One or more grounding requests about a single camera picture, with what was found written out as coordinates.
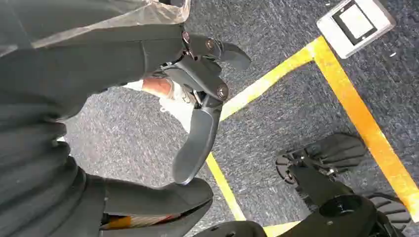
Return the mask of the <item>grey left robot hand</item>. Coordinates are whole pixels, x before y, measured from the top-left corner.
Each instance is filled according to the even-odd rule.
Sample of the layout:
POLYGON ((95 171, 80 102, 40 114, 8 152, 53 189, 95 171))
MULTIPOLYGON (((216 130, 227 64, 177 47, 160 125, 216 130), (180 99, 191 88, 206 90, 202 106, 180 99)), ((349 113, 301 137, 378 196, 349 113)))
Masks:
POLYGON ((95 30, 0 59, 0 234, 3 237, 182 237, 212 204, 196 177, 214 144, 228 89, 218 61, 239 69, 237 46, 182 25, 95 30), (199 93, 187 142, 159 189, 85 173, 62 120, 87 98, 165 72, 199 93))

